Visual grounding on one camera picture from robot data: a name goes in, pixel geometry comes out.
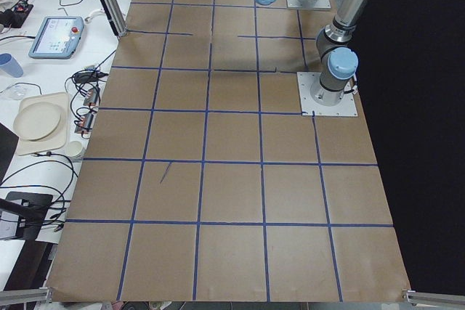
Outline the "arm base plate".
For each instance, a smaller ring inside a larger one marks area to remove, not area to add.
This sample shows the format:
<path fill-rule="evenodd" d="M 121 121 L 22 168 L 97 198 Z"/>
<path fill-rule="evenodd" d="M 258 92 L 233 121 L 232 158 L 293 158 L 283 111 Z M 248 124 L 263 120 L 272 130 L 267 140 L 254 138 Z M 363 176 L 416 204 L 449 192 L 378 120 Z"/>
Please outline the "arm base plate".
<path fill-rule="evenodd" d="M 286 0 L 289 9 L 305 9 L 312 11 L 330 11 L 330 0 Z"/>
<path fill-rule="evenodd" d="M 327 91 L 320 85 L 319 72 L 298 72 L 297 81 L 303 116 L 358 116 L 349 81 L 337 92 Z"/>

